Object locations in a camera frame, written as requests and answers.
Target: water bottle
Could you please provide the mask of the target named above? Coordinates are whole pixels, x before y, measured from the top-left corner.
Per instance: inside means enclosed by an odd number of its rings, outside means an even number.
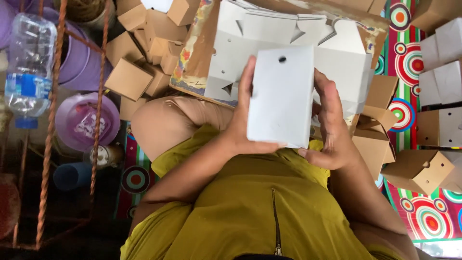
[[[17,128],[37,128],[49,107],[56,36],[55,25],[37,15],[19,13],[13,20],[5,103]]]

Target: person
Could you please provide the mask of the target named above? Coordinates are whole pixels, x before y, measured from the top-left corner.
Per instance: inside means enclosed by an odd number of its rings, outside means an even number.
[[[323,142],[297,151],[247,139],[255,61],[242,73],[234,113],[186,97],[135,113],[132,133],[161,179],[138,204],[121,259],[418,259],[325,75],[315,71]]]

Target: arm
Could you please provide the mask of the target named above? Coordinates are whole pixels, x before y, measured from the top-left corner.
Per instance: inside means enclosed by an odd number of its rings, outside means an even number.
[[[332,170],[333,196],[363,244],[384,245],[407,259],[418,259],[406,226],[377,189],[351,140],[335,83],[317,70],[315,81],[321,107],[314,110],[319,111],[324,149],[300,149],[299,153],[309,163]]]
[[[285,144],[252,142],[247,139],[250,85],[256,58],[251,56],[245,67],[238,91],[238,105],[228,128],[201,147],[185,162],[171,169],[141,199],[133,217],[133,228],[168,202],[193,203],[225,163],[238,154],[267,154]]]

